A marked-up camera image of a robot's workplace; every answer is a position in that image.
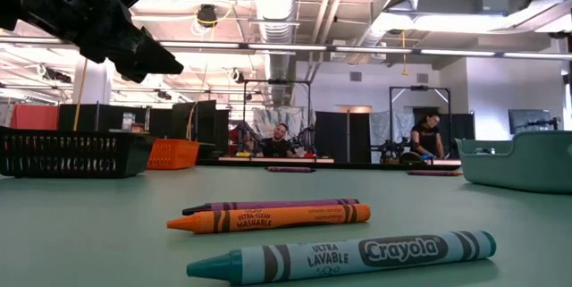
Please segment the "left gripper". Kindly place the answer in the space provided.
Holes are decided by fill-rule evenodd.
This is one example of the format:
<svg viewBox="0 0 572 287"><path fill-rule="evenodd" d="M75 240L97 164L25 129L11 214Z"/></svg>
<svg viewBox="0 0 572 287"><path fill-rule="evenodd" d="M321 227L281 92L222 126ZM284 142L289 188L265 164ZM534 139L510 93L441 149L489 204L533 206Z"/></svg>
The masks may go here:
<svg viewBox="0 0 572 287"><path fill-rule="evenodd" d="M89 60L111 60L126 79L141 83L148 74L181 74L183 65L137 29L130 8L139 0L1 0L1 27L25 21L66 43Z"/></svg>

